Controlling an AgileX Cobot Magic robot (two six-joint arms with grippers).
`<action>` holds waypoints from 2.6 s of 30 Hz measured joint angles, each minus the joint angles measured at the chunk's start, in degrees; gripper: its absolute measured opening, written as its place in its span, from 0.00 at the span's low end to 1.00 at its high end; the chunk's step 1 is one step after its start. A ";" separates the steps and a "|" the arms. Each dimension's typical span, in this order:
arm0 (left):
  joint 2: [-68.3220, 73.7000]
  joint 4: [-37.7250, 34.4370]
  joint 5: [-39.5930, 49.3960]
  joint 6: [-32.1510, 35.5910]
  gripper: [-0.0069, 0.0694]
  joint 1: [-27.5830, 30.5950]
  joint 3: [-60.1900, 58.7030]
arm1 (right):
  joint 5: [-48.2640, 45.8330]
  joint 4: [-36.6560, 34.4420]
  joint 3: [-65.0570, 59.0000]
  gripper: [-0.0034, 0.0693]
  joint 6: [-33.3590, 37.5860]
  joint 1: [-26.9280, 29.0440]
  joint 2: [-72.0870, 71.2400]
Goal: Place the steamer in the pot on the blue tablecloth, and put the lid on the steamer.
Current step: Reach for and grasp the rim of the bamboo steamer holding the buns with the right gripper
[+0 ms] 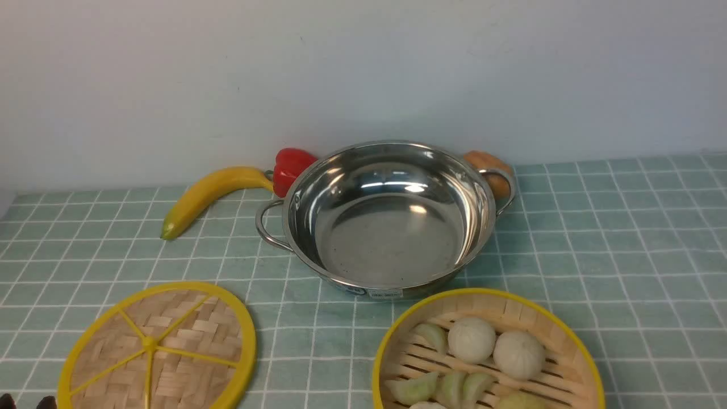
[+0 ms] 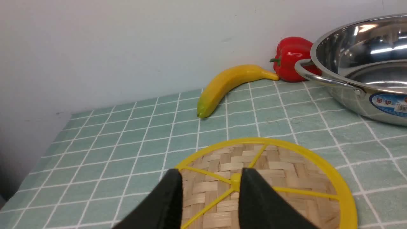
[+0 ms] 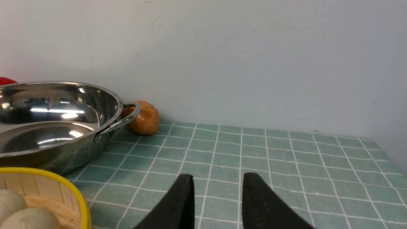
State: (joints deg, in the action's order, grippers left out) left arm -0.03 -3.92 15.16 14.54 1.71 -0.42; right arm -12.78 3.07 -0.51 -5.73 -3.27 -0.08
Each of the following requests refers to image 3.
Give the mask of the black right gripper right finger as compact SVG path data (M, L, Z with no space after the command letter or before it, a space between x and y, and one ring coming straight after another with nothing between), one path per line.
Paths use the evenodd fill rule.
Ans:
M242 192L244 229L313 229L257 173L245 173Z

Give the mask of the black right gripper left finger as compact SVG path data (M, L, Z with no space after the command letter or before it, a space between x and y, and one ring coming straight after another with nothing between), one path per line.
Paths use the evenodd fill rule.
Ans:
M180 174L164 197L133 228L195 228L195 189L192 175Z

